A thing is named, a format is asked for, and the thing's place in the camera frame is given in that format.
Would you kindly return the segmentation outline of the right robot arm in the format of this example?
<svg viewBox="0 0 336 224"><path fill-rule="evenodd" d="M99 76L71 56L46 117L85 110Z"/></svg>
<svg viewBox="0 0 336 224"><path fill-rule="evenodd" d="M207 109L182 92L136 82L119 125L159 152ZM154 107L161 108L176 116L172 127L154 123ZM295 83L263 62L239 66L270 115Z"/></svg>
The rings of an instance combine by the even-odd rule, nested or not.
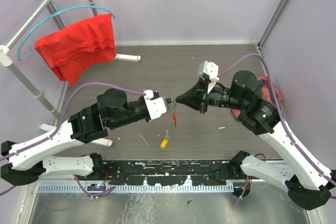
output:
<svg viewBox="0 0 336 224"><path fill-rule="evenodd" d="M202 114L209 106L239 110L241 124L268 143L289 166L285 169L239 151L229 161L233 177L260 178L285 191L305 210L321 207L331 199L335 171L315 158L306 159L298 139L281 123L277 108L262 98L262 84L252 72L236 72L230 88L216 83L209 91L210 85L208 75L204 74L194 87L179 95L176 102Z"/></svg>

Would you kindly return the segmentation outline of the yellow tag key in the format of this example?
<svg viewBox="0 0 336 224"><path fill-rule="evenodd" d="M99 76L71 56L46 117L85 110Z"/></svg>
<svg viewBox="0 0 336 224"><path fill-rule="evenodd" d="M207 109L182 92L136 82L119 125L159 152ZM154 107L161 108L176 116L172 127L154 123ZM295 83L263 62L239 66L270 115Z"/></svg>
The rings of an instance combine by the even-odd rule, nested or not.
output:
<svg viewBox="0 0 336 224"><path fill-rule="evenodd" d="M170 139L170 137L169 137L169 131L166 130L165 138L163 139L163 141L162 141L161 144L160 144L160 148L161 148L161 149L165 149L165 148L166 148L166 146L167 146L167 144L168 144L168 142L169 142L169 139Z"/></svg>

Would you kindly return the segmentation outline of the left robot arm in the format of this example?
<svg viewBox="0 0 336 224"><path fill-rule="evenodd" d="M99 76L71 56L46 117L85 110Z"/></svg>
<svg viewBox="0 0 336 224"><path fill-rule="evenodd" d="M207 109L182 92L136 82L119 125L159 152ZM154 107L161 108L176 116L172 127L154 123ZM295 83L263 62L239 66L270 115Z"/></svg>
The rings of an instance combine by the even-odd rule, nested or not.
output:
<svg viewBox="0 0 336 224"><path fill-rule="evenodd" d="M150 91L148 98L128 102L127 94L109 89L97 96L97 101L64 121L59 129L51 130L30 141L1 144L1 154L8 160L1 166L1 179L13 186L34 183L40 178L76 175L99 180L106 167L97 153L80 157L57 157L71 147L82 146L108 136L108 130L140 120L150 122L169 111L171 98Z"/></svg>

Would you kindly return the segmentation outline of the metal key holder red handle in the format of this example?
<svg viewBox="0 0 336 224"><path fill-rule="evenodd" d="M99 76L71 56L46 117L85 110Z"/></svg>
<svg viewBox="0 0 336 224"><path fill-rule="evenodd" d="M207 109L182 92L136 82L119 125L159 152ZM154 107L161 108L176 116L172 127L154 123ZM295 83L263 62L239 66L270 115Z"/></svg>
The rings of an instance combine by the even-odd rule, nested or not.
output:
<svg viewBox="0 0 336 224"><path fill-rule="evenodd" d="M173 124L175 127L177 127L177 117L176 117L176 111L173 111L173 109L170 109L172 118L173 118Z"/></svg>

